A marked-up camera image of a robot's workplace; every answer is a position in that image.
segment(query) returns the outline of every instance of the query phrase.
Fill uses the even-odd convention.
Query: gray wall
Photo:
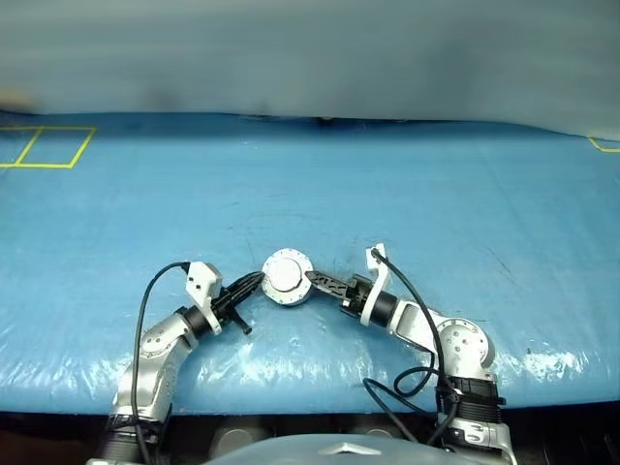
[[[0,0],[38,111],[509,121],[620,139],[620,0]]]

